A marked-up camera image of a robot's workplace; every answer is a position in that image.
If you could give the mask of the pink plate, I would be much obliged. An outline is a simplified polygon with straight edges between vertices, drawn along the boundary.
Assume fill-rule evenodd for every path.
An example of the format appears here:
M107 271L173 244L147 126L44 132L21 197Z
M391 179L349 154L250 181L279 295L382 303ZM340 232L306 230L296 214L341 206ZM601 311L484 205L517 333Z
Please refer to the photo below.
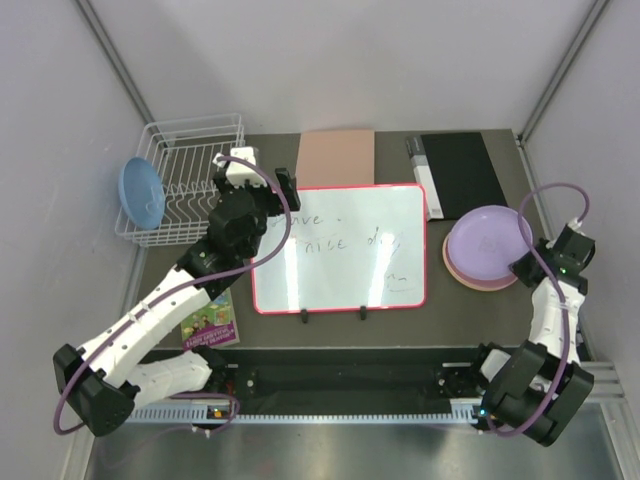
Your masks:
M443 245L442 245L442 258L444 261L444 265L446 267L446 269L448 270L448 272L452 275L453 272L455 272L457 275L462 276L462 277L466 277L469 280L475 280L475 281L482 281L482 282L489 282L491 281L492 283L494 283L495 285L500 284L502 286L502 289L506 289L508 287L510 287L511 285L514 285L517 281L517 278L515 277L515 275L513 274L509 274L506 277L503 277L501 279L498 280L477 280L477 279L473 279L471 277L465 276L463 275L460 271L458 271L453 262L450 259L450 255L448 252L448 241L449 241L449 236L446 236L444 241L443 241Z

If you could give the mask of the purple plate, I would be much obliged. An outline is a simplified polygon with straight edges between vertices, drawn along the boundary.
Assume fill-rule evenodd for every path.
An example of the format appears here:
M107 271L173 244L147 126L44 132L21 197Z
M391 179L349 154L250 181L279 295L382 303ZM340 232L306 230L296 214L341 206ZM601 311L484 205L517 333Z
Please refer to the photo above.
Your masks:
M524 220L520 231L518 212L489 205L463 215L448 235L447 253L456 270L478 281L497 281L512 274L510 265L529 252L533 234Z

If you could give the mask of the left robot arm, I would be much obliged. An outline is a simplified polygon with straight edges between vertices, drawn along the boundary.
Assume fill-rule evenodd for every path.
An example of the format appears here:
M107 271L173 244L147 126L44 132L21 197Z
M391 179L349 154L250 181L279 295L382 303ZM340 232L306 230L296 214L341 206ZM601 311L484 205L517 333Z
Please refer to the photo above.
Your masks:
M292 226L300 208L296 181L287 169L273 178L259 167L225 156L215 176L219 192L207 232L179 258L164 279L113 326L79 347L69 344L53 356L60 397L53 417L70 407L96 437L114 432L136 410L166 398L212 397L226 387L223 358L197 346L167 360L144 357L190 313L218 298L244 273L274 258L256 257L269 218Z

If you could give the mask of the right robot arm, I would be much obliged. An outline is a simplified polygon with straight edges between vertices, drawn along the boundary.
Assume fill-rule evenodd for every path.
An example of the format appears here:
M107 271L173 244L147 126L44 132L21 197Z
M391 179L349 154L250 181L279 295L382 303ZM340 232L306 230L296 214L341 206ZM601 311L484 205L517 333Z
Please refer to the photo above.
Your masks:
M469 388L482 396L480 412L496 429L515 430L535 415L547 393L551 400L524 435L548 447L564 431L591 393L594 376L580 366L577 326L588 293L581 272L595 255L595 241L577 220L565 225L553 241L536 245L551 273L528 253L511 265L531 287L533 318L529 338L512 354L496 344L482 345L477 364L467 370Z

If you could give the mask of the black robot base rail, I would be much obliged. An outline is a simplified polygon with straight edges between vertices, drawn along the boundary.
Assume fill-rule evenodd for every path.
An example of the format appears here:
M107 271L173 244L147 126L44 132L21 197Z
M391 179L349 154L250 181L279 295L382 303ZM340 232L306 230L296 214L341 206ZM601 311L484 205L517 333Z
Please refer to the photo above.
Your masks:
M465 379L475 347L222 349L205 391L235 396L244 414L443 413L475 397Z

